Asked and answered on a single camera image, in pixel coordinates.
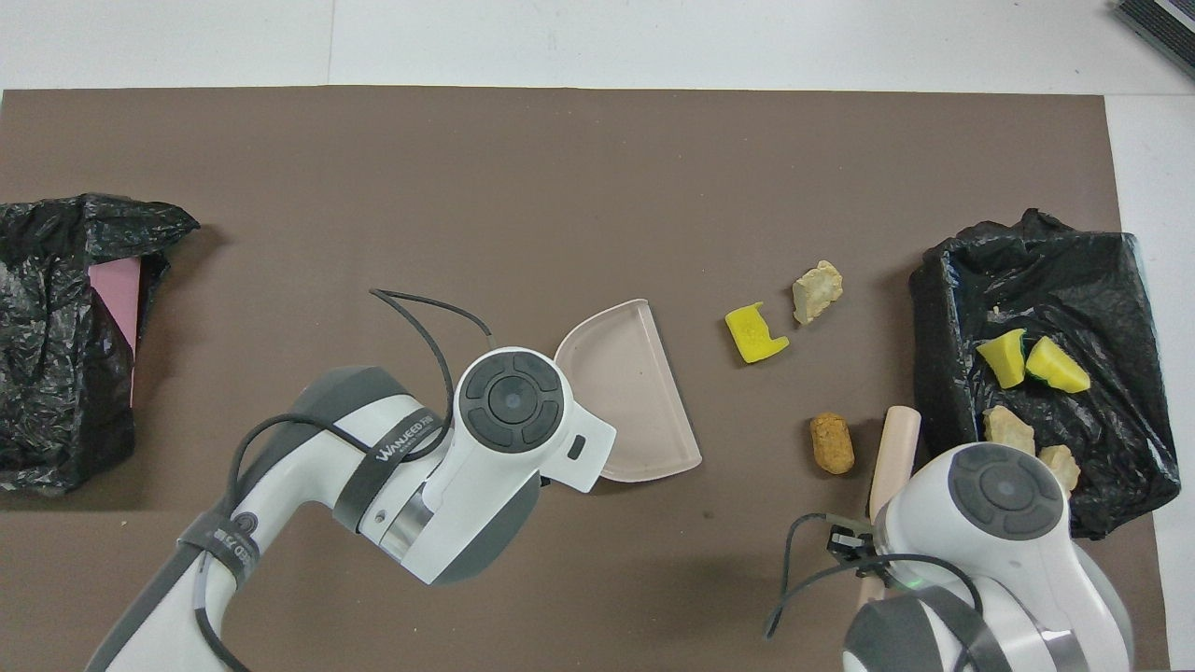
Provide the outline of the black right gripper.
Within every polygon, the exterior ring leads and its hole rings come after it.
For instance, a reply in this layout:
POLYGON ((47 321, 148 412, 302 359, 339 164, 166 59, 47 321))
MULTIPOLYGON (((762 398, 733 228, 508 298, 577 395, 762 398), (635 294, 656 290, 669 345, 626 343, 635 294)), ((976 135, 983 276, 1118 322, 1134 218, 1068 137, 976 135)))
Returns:
POLYGON ((874 557, 875 529, 870 525, 831 524, 829 552, 838 563, 848 563, 874 557))

